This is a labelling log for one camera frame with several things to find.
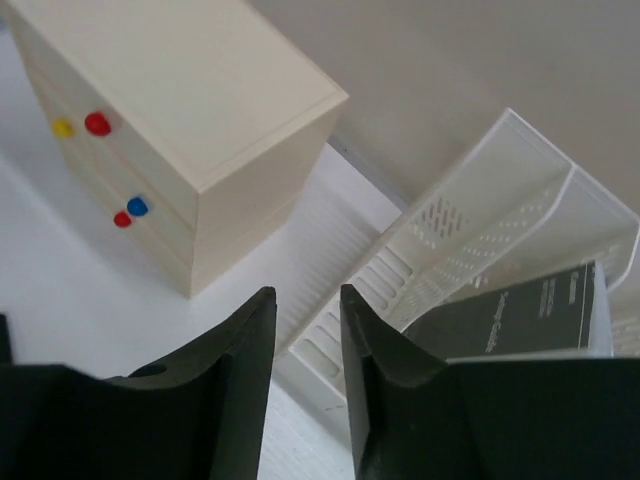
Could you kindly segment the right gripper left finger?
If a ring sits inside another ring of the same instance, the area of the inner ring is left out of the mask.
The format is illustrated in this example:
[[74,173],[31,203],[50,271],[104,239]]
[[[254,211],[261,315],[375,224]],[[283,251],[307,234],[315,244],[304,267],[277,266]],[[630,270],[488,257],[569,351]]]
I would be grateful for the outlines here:
[[275,351],[276,291],[259,289],[226,320],[111,385],[148,393],[159,475],[186,460],[189,479],[254,479]]

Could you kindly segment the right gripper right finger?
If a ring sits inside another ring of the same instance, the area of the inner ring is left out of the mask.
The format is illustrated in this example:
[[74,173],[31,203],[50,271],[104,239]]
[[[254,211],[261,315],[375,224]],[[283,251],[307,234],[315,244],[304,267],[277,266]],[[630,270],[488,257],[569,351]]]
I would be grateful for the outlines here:
[[341,344],[358,479],[426,479],[446,410],[443,362],[382,320],[353,285],[340,290]]

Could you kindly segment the drawer blue knob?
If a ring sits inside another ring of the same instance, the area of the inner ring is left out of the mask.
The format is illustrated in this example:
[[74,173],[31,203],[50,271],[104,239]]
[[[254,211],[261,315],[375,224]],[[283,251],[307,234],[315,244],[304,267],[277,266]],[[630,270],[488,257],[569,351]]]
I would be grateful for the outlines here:
[[124,202],[125,211],[149,224],[154,232],[185,262],[194,253],[192,230],[119,155],[88,136],[81,139],[89,148],[100,175]]

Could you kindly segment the small drawer yellow knob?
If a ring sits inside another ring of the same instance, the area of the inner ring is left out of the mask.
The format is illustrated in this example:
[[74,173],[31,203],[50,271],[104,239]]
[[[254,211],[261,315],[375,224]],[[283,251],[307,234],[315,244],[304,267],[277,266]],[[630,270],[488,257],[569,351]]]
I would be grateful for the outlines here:
[[40,73],[28,67],[27,75],[68,168],[98,177],[97,163],[80,126],[79,117]]

